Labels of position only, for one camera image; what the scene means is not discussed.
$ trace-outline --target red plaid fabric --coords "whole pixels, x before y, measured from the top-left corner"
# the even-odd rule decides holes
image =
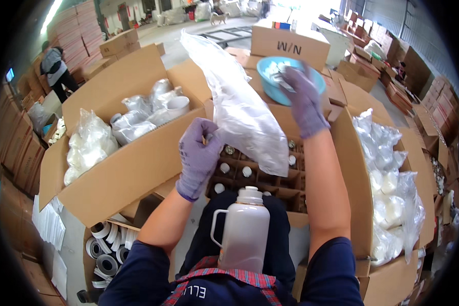
[[[226,274],[248,285],[260,288],[260,292],[267,298],[270,305],[281,305],[279,299],[275,295],[277,286],[275,285],[275,277],[245,270],[221,270],[216,268],[218,264],[218,256],[206,256],[194,266],[189,274],[182,276],[175,282],[177,288],[171,296],[169,296],[163,306],[172,306],[177,303],[179,298],[184,294],[185,288],[190,279],[209,274]]]

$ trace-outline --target bottle handle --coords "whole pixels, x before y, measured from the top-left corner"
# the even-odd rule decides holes
[[[220,212],[224,212],[224,213],[228,213],[228,210],[215,210],[214,211],[214,214],[212,215],[212,224],[211,224],[211,239],[212,241],[214,241],[214,243],[216,243],[220,248],[223,248],[223,246],[216,241],[216,239],[214,239],[214,229],[216,228],[216,218],[218,217],[218,214]]]

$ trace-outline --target dog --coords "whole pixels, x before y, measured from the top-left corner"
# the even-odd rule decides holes
[[[219,20],[219,24],[221,24],[221,21],[226,24],[226,19],[230,17],[229,13],[224,13],[223,15],[218,15],[217,13],[212,13],[211,15],[211,24],[213,26],[216,25],[216,21]]]

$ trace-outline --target sleeve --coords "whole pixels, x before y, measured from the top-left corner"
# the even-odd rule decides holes
[[[98,305],[160,305],[171,292],[169,267],[170,259],[162,248],[135,241]]]
[[[313,255],[304,279],[301,302],[303,305],[363,305],[349,239],[333,238]]]

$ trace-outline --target fluorescent light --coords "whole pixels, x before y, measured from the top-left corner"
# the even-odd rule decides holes
[[[58,8],[60,8],[61,2],[63,2],[63,0],[54,0],[54,3],[46,16],[46,20],[44,21],[43,27],[41,29],[41,34],[46,33],[47,25],[51,22],[51,20],[53,20],[56,11]]]

